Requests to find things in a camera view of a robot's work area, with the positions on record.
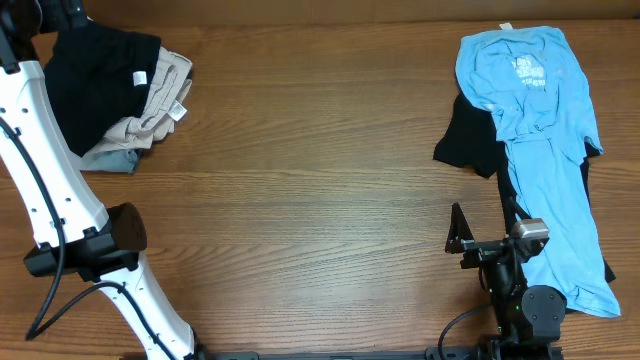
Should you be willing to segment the black t-shirt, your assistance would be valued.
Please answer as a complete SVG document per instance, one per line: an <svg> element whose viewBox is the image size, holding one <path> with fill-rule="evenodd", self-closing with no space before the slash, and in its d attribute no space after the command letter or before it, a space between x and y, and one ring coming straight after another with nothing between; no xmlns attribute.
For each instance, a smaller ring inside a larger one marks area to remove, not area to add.
<svg viewBox="0 0 640 360"><path fill-rule="evenodd" d="M95 22L58 34L44 67L55 119L82 157L113 125L143 114L161 39Z"/></svg>

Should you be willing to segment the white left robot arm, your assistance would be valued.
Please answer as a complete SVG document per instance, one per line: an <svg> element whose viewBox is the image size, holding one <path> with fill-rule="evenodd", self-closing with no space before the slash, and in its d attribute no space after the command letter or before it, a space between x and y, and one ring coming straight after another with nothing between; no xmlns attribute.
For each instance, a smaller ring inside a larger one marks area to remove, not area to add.
<svg viewBox="0 0 640 360"><path fill-rule="evenodd" d="M55 119L32 39L87 24L79 1L1 4L1 158L29 213L35 245L24 259L51 287L25 338L36 339L89 294L109 297L149 359L204 359L207 350L174 310L145 254L131 203L105 208Z"/></svg>

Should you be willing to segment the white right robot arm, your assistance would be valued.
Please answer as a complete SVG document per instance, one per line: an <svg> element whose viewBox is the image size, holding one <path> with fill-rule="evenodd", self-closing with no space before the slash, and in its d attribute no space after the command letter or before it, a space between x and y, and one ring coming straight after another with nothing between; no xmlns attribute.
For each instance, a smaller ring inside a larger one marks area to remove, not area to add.
<svg viewBox="0 0 640 360"><path fill-rule="evenodd" d="M562 350L553 345L561 337L566 315L566 298L547 285L527 283L522 265L539 255L549 241L543 220L516 212L524 218L501 240L474 239L459 204L452 205L451 223L445 243L449 254L460 254L463 269L476 269L489 302L452 320L441 332L437 353L441 359L539 360L561 359ZM449 330L475 314L491 308L498 333L483 335L470 347L443 346Z"/></svg>

